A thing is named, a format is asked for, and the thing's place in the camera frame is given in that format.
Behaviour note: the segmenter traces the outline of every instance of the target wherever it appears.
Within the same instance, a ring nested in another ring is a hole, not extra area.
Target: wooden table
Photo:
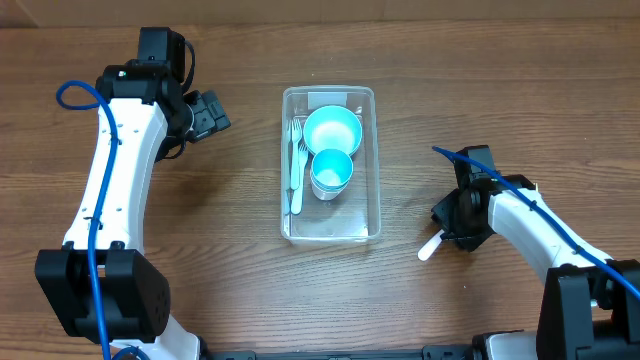
[[[640,258],[638,20],[175,30],[195,44],[194,87],[214,88],[233,126],[156,165],[145,248],[173,314],[213,350],[419,348],[535,329],[543,287],[500,236],[417,259],[436,231],[429,209],[455,186],[432,145],[490,144],[498,168],[539,183],[585,239]],[[97,133],[95,112],[61,109],[55,91],[135,57],[137,33],[0,31],[0,359],[99,358],[65,335],[33,266],[71,224]],[[282,92],[309,84],[376,93],[378,244],[305,249],[280,236]]]

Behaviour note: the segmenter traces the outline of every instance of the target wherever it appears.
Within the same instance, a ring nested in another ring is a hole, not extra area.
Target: wood grain
[[[503,238],[418,261],[436,232],[429,209],[455,186],[432,145],[490,144],[503,173],[539,183],[584,238],[640,258],[639,20],[177,30],[198,52],[195,88],[215,88],[233,126],[157,164],[144,236],[174,315],[214,350],[417,348],[534,329],[542,285]],[[65,111],[54,93],[133,57],[137,31],[0,31],[0,359],[99,358],[64,334],[33,265],[75,215],[97,131],[95,112]],[[378,244],[280,236],[282,92],[309,84],[376,93]]]

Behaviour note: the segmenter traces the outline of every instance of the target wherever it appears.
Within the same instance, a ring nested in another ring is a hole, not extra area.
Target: plastic bin
[[[302,211],[290,213],[291,147],[287,125],[294,118],[304,126],[307,117],[326,105],[339,105],[353,111],[362,122],[360,148],[353,155],[354,172],[347,188],[338,197],[322,201],[311,191],[309,167],[304,172]],[[284,92],[281,141],[281,217],[282,236],[294,244],[359,244],[380,235],[380,180],[378,135],[373,91],[360,86],[303,86]]]

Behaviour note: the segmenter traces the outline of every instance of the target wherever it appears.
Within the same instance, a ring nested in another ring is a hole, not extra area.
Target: cup
[[[331,200],[349,184],[353,175],[353,161],[340,150],[325,149],[313,157],[309,175],[316,197]]]

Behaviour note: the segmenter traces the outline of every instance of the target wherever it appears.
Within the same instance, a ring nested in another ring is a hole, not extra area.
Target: light blue bowl
[[[341,150],[325,149],[311,161],[311,179],[322,190],[340,190],[347,186],[353,174],[351,157]]]
[[[303,137],[312,154],[325,149],[337,149],[351,156],[362,141],[362,124],[356,114],[347,108],[323,106],[307,118]]]

